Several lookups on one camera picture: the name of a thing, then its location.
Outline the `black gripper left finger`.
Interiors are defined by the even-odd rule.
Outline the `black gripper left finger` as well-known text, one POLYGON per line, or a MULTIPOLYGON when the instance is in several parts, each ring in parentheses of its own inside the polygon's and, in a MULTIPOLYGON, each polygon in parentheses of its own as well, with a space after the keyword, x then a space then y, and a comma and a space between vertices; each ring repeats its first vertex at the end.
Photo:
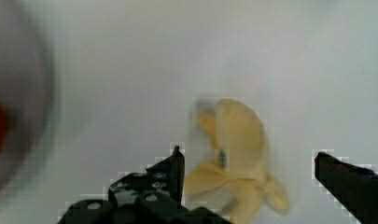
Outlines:
POLYGON ((107 198, 73 203, 57 224, 232 224, 204 207, 182 205, 185 157, 166 159, 115 181, 107 198))

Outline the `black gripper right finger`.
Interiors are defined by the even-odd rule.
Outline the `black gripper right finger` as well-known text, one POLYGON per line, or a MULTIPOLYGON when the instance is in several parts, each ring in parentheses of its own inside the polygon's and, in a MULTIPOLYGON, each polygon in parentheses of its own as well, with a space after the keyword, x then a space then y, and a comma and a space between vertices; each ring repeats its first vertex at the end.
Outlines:
POLYGON ((319 152, 314 162, 316 180, 360 224, 378 224, 378 174, 326 152, 319 152))

